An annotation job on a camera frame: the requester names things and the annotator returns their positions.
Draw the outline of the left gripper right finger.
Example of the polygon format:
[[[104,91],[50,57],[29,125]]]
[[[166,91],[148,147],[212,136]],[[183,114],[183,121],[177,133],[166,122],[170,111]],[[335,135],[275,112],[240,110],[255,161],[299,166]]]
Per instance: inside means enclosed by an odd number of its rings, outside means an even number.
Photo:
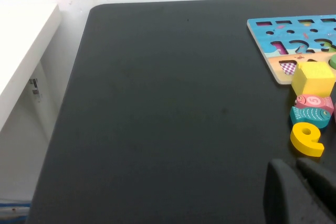
[[[313,192],[335,216],[335,173],[308,158],[297,159],[296,167]]]

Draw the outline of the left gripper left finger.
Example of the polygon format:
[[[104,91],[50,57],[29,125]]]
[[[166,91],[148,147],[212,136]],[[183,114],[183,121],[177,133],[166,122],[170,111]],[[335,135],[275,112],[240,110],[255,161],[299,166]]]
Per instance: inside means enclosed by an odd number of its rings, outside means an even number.
[[[295,166],[268,163],[263,207],[266,223],[335,223],[335,216]]]

